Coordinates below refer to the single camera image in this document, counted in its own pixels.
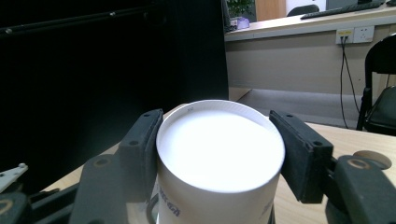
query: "office chair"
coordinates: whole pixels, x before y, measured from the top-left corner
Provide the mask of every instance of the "office chair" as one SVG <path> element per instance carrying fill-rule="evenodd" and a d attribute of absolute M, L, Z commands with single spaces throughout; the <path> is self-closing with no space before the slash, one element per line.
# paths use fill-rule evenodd
<path fill-rule="evenodd" d="M 295 7 L 288 13 L 287 17 L 304 15 L 306 13 L 318 12 L 318 11 L 319 11 L 319 7 L 315 4 L 302 6 L 302 7 Z"/>
<path fill-rule="evenodd" d="M 373 104 L 373 74 L 396 75 L 396 34 L 372 46 L 365 59 L 365 88 L 356 130 L 396 136 L 396 86 L 386 87 Z"/>

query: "keyboard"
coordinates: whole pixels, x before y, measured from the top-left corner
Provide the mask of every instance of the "keyboard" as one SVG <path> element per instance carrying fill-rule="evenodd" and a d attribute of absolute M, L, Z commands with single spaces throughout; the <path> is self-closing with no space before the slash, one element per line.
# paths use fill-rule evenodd
<path fill-rule="evenodd" d="M 301 17 L 301 20 L 343 14 L 343 13 L 348 13 L 348 12 L 362 11 L 362 10 L 372 9 L 372 8 L 378 8 L 383 3 L 384 2 L 382 2 L 382 1 L 370 2 L 370 3 L 364 3 L 364 4 L 354 4 L 354 5 L 350 5 L 350 6 L 346 6 L 346 7 L 339 7 L 339 8 L 335 8 L 335 9 L 326 10 L 326 11 L 311 12 L 311 13 L 304 14 Z"/>

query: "wooden table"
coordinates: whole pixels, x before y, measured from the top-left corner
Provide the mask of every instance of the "wooden table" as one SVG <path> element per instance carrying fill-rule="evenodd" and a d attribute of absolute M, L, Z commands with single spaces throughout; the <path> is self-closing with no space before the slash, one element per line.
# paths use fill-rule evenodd
<path fill-rule="evenodd" d="M 356 151 L 360 150 L 372 150 L 387 156 L 393 165 L 389 169 L 385 170 L 384 173 L 390 181 L 396 185 L 396 137 L 376 133 L 358 132 L 318 124 L 308 123 L 308 125 L 334 145 L 332 155 L 335 158 L 339 158 L 342 155 L 352 155 Z M 104 153 L 114 153 L 117 148 L 118 145 L 115 145 Z M 81 171 L 82 167 L 77 168 L 77 170 L 48 186 L 45 190 L 57 188 L 65 189 L 76 184 L 79 181 Z M 281 176 L 275 197 L 276 224 L 327 223 L 324 212 L 326 202 L 326 197 L 324 197 L 322 204 L 302 204 L 297 202 L 286 183 L 286 180 Z M 142 206 L 142 204 L 128 206 L 128 212 L 130 214 L 134 213 L 134 215 L 130 216 L 129 219 L 131 224 L 147 224 L 145 214 L 142 211 Z"/>

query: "wall socket plate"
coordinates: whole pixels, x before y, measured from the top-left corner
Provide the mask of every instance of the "wall socket plate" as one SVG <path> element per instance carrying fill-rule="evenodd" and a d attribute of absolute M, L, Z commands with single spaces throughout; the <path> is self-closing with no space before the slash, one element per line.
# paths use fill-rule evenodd
<path fill-rule="evenodd" d="M 353 43 L 353 39 L 354 39 L 354 28 L 346 28 L 346 29 L 338 29 L 336 30 L 335 33 L 335 44 L 341 44 L 341 37 L 346 38 L 346 41 L 344 42 L 343 39 L 343 43 L 346 44 L 351 44 Z"/>
<path fill-rule="evenodd" d="M 353 35 L 353 43 L 372 42 L 374 37 L 374 26 L 356 27 Z"/>

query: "paper cup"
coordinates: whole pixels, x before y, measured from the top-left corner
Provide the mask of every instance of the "paper cup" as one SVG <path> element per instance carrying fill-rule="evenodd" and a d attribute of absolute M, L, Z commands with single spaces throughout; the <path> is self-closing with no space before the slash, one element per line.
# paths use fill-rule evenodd
<path fill-rule="evenodd" d="M 260 112 L 207 100 L 171 113 L 157 134 L 160 224 L 266 224 L 282 137 Z"/>

